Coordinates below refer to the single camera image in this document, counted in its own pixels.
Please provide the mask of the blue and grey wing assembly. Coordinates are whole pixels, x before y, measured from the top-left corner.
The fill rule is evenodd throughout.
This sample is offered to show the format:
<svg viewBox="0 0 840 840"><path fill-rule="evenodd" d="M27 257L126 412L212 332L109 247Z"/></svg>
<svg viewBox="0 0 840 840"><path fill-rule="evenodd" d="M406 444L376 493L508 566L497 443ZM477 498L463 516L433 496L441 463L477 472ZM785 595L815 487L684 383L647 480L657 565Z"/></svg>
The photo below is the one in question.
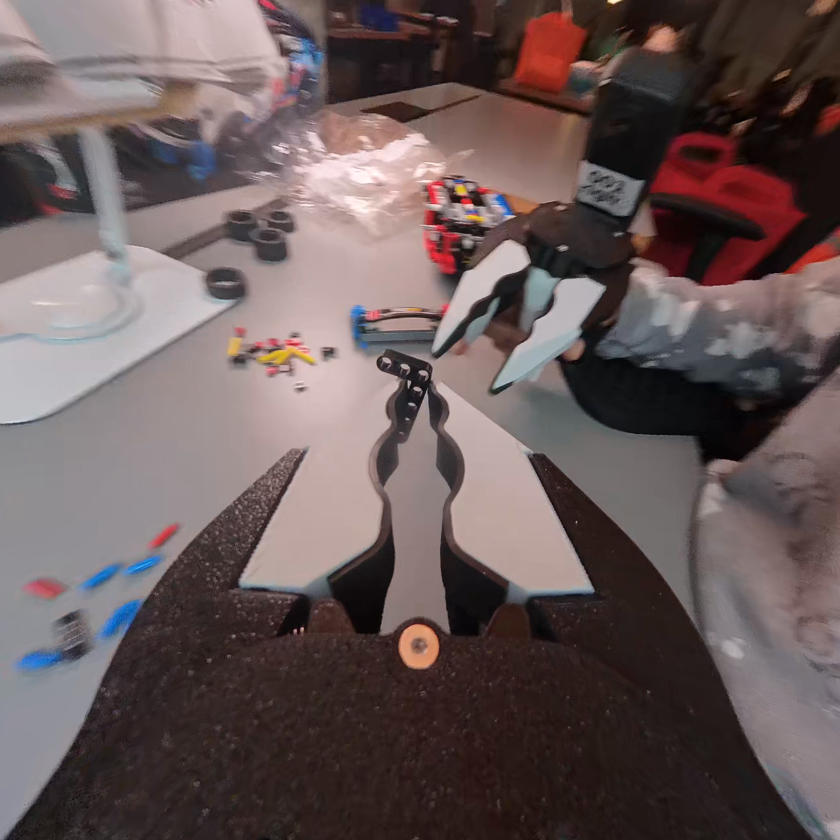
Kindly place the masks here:
<svg viewBox="0 0 840 840"><path fill-rule="evenodd" d="M447 305L432 309L367 309L354 306L350 311L352 338L355 345L363 350L380 344L430 344L447 309Z"/></svg>

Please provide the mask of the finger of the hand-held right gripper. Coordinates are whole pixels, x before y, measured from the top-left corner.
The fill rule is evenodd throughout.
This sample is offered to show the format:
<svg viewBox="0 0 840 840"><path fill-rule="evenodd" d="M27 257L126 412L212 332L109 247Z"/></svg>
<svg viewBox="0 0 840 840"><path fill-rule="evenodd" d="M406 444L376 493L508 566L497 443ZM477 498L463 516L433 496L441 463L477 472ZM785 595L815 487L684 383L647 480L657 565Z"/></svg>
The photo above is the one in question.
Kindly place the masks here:
<svg viewBox="0 0 840 840"><path fill-rule="evenodd" d="M581 336L584 321L603 297L606 287L588 277L558 280L546 307L535 315L524 341L520 342L501 366L490 385L498 394L523 380L538 375L549 362L561 356Z"/></svg>
<svg viewBox="0 0 840 840"><path fill-rule="evenodd" d="M441 358L459 343L474 343L498 313L517 302L530 269L527 247L512 239L468 269L437 327L433 358Z"/></svg>

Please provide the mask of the clear plastic bag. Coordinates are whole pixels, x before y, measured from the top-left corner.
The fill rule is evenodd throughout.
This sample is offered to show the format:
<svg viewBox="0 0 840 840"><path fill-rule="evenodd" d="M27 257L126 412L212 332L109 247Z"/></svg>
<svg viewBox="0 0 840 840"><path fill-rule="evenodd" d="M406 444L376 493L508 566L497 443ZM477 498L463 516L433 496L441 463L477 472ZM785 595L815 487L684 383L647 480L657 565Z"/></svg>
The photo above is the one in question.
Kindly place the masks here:
<svg viewBox="0 0 840 840"><path fill-rule="evenodd" d="M322 109L270 141L266 158L281 165L284 197L382 238L419 223L425 188L462 172L473 152L446 153L411 124L381 114Z"/></svg>

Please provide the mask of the brick-built car chassis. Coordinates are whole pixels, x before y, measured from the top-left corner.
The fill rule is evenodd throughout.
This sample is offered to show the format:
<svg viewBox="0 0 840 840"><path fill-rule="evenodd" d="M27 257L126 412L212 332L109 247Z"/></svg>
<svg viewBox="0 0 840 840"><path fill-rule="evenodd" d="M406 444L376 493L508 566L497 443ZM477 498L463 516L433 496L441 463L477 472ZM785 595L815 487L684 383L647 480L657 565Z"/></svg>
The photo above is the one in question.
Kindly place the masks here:
<svg viewBox="0 0 840 840"><path fill-rule="evenodd" d="M460 277L488 232L515 216L504 195L459 176L429 182L423 192L423 244L447 277Z"/></svg>

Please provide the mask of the black angled beam with holes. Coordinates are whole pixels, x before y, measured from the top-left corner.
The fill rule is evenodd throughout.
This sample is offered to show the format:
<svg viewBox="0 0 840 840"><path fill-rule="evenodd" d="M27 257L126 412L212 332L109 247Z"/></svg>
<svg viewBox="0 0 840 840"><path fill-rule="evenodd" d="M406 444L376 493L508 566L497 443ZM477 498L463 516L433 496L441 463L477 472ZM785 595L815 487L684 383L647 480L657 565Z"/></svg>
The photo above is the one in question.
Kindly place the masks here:
<svg viewBox="0 0 840 840"><path fill-rule="evenodd" d="M386 404L386 414L392 421L396 442L404 443L433 382L432 365L396 350L385 350L377 358L376 365L380 371L399 380L394 395Z"/></svg>

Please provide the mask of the black brick with white print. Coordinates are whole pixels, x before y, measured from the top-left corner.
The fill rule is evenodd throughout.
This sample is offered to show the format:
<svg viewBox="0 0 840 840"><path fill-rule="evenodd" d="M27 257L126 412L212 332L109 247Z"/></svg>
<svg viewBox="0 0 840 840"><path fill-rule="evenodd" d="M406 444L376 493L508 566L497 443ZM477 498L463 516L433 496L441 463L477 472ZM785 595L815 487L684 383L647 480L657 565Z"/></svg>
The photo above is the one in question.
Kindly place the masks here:
<svg viewBox="0 0 840 840"><path fill-rule="evenodd" d="M92 633L85 610L59 616L51 624L51 633L60 662L77 661L91 650Z"/></svg>

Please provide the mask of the person's right forearm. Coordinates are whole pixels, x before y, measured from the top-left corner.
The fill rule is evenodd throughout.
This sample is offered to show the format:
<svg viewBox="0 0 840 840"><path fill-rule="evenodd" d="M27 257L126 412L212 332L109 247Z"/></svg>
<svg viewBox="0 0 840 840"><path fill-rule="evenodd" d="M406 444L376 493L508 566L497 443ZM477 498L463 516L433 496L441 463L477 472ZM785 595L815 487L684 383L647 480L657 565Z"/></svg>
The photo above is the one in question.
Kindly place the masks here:
<svg viewBox="0 0 840 840"><path fill-rule="evenodd" d="M676 371L751 402L798 401L838 366L839 258L703 287L637 258L606 360Z"/></svg>

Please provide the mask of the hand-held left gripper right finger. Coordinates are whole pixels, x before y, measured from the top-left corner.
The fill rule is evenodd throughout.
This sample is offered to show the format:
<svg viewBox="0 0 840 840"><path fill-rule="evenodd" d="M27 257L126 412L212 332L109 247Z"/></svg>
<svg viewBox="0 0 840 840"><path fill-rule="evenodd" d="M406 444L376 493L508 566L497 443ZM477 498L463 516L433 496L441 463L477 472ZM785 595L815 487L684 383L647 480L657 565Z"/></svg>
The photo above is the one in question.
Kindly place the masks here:
<svg viewBox="0 0 840 840"><path fill-rule="evenodd" d="M447 385L427 393L446 481L440 570L451 634L481 634L500 606L589 597L592 581L534 453Z"/></svg>

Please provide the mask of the background table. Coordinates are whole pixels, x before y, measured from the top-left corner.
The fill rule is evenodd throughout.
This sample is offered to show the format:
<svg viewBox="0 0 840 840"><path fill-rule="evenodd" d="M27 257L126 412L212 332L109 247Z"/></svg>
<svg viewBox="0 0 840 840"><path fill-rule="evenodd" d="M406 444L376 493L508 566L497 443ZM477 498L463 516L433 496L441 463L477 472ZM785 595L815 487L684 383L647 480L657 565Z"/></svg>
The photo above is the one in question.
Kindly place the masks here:
<svg viewBox="0 0 840 840"><path fill-rule="evenodd" d="M328 100L492 77L497 2L326 3Z"/></svg>

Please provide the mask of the dark cloth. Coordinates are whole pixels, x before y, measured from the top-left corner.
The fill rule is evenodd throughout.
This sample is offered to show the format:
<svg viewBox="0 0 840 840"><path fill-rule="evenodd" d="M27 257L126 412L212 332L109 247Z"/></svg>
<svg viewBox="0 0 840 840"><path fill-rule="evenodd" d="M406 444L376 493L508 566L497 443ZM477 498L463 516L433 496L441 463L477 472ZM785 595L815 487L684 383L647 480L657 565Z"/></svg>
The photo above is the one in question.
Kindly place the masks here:
<svg viewBox="0 0 840 840"><path fill-rule="evenodd" d="M706 461L739 457L731 436L737 412L716 386L590 351L559 365L573 398L596 422L626 434L694 438Z"/></svg>

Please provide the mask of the blue and red pieces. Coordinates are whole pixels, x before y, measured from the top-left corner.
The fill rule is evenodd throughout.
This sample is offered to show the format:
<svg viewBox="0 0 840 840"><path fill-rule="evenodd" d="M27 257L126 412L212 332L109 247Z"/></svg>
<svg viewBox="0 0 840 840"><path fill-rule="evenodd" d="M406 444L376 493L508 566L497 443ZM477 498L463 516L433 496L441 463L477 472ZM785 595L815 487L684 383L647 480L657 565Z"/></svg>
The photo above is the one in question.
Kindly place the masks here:
<svg viewBox="0 0 840 840"><path fill-rule="evenodd" d="M91 574L86 579L82 580L78 586L76 586L73 590L75 596L74 608L66 610L59 616L73 610L87 611L87 617L92 633L92 647L90 651L92 651L98 643L108 642L109 640L120 636L129 628L133 619L139 613L144 600L143 598L133 597L117 604L110 610L99 625L91 620L89 611L85 604L87 604L95 594L100 592L103 588L108 587L112 582L133 581L135 579L139 579L147 573L156 570L157 567L163 564L163 560L164 555L157 553L148 555L141 560L137 560L132 563L112 563L109 566L101 568L96 573ZM37 648L24 654L17 661L16 669L21 673L38 673L40 671L52 669L59 665L68 664L70 662L59 661L51 633L50 644L46 647Z"/></svg>

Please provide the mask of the toy car box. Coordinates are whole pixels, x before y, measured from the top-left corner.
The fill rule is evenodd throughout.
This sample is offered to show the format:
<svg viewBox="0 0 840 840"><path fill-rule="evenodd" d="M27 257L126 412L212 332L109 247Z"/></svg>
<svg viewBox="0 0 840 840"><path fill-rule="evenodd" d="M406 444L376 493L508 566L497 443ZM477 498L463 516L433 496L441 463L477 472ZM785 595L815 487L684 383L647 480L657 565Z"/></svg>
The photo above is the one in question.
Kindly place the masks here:
<svg viewBox="0 0 840 840"><path fill-rule="evenodd" d="M289 142L324 103L326 3L258 2L258 7L285 61L285 75L244 97L206 87L189 118L110 128L127 210L224 191L286 168ZM94 211L75 133L2 146L3 228Z"/></svg>

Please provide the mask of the pile of small mixed bricks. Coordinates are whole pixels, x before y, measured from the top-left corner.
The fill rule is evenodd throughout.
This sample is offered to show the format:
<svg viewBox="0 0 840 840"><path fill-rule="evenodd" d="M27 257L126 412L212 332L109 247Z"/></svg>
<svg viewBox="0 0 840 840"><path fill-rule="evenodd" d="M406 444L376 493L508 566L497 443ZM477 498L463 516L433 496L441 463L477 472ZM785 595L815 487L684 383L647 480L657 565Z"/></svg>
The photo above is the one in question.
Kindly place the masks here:
<svg viewBox="0 0 840 840"><path fill-rule="evenodd" d="M336 346L308 343L299 331L263 338L236 326L226 341L224 363L231 371L253 371L304 394L329 378L339 357Z"/></svg>

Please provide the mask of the white book stand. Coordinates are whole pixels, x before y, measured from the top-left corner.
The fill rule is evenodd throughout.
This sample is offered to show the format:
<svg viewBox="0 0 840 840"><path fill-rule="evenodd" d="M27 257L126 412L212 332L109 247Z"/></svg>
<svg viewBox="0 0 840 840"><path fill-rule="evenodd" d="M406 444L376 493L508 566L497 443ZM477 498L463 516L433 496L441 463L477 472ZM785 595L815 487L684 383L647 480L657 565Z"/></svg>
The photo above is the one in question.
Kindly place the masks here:
<svg viewBox="0 0 840 840"><path fill-rule="evenodd" d="M2 425L51 417L231 309L205 274L130 244L106 127L176 115L196 84L58 80L35 99L2 95L2 143L78 133L100 248L2 283Z"/></svg>

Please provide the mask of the red chair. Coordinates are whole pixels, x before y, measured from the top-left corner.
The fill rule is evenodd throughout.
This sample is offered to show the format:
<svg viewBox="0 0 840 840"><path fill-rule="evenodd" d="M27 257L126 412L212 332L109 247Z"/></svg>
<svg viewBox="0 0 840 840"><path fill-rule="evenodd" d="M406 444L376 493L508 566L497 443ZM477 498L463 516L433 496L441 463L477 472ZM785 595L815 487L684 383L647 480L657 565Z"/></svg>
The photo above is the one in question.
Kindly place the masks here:
<svg viewBox="0 0 840 840"><path fill-rule="evenodd" d="M705 287L754 276L806 220L795 187L736 162L737 143L717 134L676 137L650 188L656 227L643 257Z"/></svg>

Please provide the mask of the orange bag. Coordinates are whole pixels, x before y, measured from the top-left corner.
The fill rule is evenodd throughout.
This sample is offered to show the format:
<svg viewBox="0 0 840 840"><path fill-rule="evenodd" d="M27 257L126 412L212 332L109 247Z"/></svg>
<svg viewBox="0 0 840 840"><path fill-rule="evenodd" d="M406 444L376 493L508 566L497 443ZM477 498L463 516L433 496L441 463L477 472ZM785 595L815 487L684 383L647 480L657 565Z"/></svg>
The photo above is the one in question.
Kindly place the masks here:
<svg viewBox="0 0 840 840"><path fill-rule="evenodd" d="M562 92L585 37L572 12L550 12L531 19L524 29L514 81L542 92Z"/></svg>

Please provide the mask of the person's camouflage sweatshirt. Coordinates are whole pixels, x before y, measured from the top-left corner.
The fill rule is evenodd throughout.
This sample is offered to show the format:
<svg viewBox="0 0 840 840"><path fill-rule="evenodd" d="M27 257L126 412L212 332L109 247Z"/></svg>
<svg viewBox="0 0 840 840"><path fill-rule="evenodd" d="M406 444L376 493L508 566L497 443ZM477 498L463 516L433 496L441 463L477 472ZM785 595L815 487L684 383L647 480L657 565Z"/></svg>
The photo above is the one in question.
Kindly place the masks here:
<svg viewBox="0 0 840 840"><path fill-rule="evenodd" d="M700 631L753 752L811 838L838 838L839 373L740 461L690 538Z"/></svg>

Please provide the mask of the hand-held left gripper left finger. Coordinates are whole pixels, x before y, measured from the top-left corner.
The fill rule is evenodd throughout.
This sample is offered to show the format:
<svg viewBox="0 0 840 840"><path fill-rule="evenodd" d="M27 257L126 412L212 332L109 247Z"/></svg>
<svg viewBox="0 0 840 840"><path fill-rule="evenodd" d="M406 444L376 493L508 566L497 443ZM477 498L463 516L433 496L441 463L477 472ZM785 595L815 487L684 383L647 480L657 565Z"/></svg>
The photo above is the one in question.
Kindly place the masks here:
<svg viewBox="0 0 840 840"><path fill-rule="evenodd" d="M238 585L339 602L360 634L378 634L395 548L385 486L406 438L405 384L387 384L301 458Z"/></svg>

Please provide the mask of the instruction booklet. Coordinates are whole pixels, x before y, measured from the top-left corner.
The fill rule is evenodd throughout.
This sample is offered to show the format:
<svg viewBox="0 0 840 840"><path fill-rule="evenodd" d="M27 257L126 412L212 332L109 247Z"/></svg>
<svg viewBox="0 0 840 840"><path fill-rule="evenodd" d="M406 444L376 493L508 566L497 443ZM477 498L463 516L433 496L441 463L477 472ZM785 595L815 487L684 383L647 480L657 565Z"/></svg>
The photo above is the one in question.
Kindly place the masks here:
<svg viewBox="0 0 840 840"><path fill-rule="evenodd" d="M2 132L162 112L287 73L257 2L2 2Z"/></svg>

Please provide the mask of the person's right hand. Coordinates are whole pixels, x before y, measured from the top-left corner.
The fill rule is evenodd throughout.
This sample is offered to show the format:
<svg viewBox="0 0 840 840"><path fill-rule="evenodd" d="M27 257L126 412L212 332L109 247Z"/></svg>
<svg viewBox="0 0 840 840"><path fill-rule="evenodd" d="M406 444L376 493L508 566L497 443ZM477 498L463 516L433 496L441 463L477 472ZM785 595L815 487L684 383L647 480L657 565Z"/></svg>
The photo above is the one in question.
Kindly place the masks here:
<svg viewBox="0 0 840 840"><path fill-rule="evenodd" d="M509 356L529 336L522 331L516 319L494 318L487 321L480 319L472 322L463 338L455 346L455 354L463 355L469 347L481 336L485 336L496 350Z"/></svg>

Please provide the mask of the grey desk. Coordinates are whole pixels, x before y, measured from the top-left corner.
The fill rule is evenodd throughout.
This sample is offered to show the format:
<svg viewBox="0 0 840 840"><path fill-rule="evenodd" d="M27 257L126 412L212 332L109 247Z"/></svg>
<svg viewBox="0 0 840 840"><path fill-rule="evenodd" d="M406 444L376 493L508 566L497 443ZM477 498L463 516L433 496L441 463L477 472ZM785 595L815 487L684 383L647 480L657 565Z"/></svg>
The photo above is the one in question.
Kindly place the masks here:
<svg viewBox="0 0 840 840"><path fill-rule="evenodd" d="M472 151L455 171L523 200L567 200L587 121L493 93L447 85L402 97L431 111L413 126L446 156ZM355 224L295 208L290 258L259 263L219 241L188 262L235 266L248 298L57 415L2 427L2 780L5 838L77 735L118 639L77 662L24 673L24 655L51 642L51 624L87 610L95 629L147 595L173 559L218 513L291 448L314 445L384 390L375 357L354 347L352 306L435 307L448 288L425 256L418 222L369 239ZM226 344L299 331L338 358L309 373L269 378L235 369ZM693 618L687 548L701 478L687 437L618 433L585 415L557 367L539 382L488 393L503 356L487 338L434 361L436 377L490 420L548 456L642 550ZM382 629L414 616L446 619L439 537L446 484L434 467L427 407L387 489L395 512L395 577ZM108 564L142 559L148 542L178 524L164 561L138 578L44 602L24 593L42 576L76 586Z"/></svg>

